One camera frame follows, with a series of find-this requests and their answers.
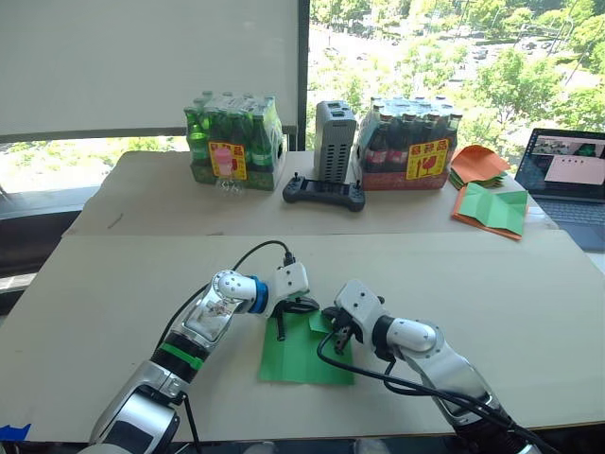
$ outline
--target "folded green paper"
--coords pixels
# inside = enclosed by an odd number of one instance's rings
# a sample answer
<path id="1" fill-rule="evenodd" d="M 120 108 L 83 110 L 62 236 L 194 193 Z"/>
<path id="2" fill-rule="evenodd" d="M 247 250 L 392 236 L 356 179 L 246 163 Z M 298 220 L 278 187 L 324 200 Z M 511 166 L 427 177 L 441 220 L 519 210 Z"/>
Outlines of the folded green paper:
<path id="1" fill-rule="evenodd" d="M 316 353 L 319 343 L 332 328 L 319 311 L 309 314 L 284 313 L 285 340 L 277 341 L 277 320 L 267 320 L 263 358 L 258 377 L 264 381 L 295 381 L 325 385 L 353 385 L 353 374 L 323 362 Z M 353 364 L 351 345 L 342 356 L 330 340 L 323 353 Z"/>
<path id="2" fill-rule="evenodd" d="M 493 194 L 479 184 L 468 183 L 458 212 L 477 219 L 487 227 L 522 235 L 526 207 L 527 191 Z"/>

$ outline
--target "white table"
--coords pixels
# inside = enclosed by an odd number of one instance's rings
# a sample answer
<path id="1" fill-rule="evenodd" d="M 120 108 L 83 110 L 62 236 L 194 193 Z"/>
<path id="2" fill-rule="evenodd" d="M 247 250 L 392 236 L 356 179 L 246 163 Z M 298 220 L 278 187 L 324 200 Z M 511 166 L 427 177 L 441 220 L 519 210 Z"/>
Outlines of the white table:
<path id="1" fill-rule="evenodd" d="M 188 161 L 127 154 L 87 203 L 0 329 L 0 427 L 32 423 L 28 440 L 85 441 L 172 311 L 261 236 L 291 245 L 324 306 L 357 277 L 394 314 L 439 322 L 519 423 L 605 418 L 603 277 L 533 201 L 515 242 L 451 220 L 449 183 L 368 193 L 354 214 L 281 200 L 294 170 L 310 175 L 310 153 L 288 156 L 275 193 L 242 199 L 193 182 Z M 508 179 L 503 190 L 515 188 Z M 267 249 L 242 271 L 267 275 L 279 259 Z M 353 388 L 258 382 L 263 332 L 252 316 L 237 319 L 196 380 L 204 440 L 449 431 L 430 400 L 396 398 L 363 377 Z M 359 349 L 355 360 L 385 367 Z M 395 373 L 417 378 L 405 365 Z M 180 429 L 177 439 L 189 438 Z"/>

